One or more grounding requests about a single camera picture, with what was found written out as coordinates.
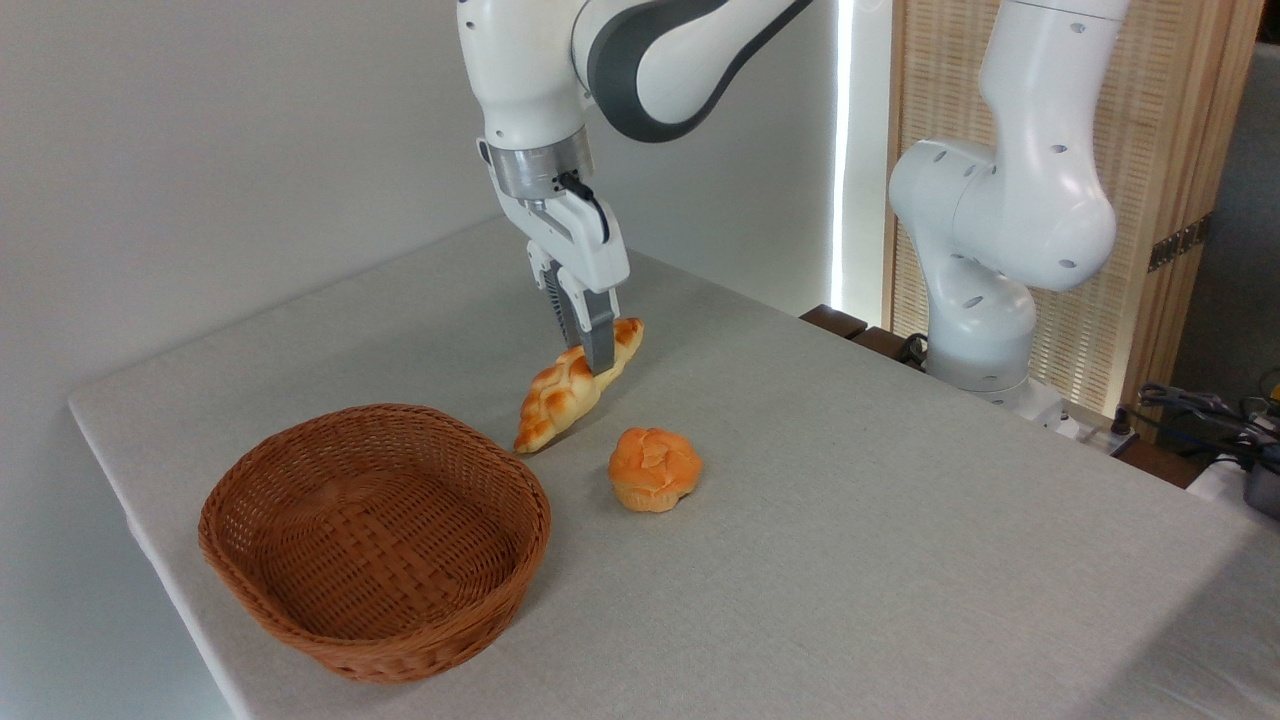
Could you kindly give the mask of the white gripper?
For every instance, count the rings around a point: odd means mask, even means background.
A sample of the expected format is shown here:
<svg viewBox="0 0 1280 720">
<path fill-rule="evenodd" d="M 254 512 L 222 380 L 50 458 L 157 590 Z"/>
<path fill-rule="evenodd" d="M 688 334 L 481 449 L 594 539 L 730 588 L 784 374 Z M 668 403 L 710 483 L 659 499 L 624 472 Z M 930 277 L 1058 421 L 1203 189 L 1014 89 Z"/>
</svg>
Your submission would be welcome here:
<svg viewBox="0 0 1280 720">
<path fill-rule="evenodd" d="M 607 202 L 570 191 L 517 200 L 495 188 L 498 201 L 527 237 L 535 282 L 556 307 L 564 342 L 584 351 L 593 375 L 614 365 L 616 286 L 630 274 L 617 218 Z"/>
</svg>

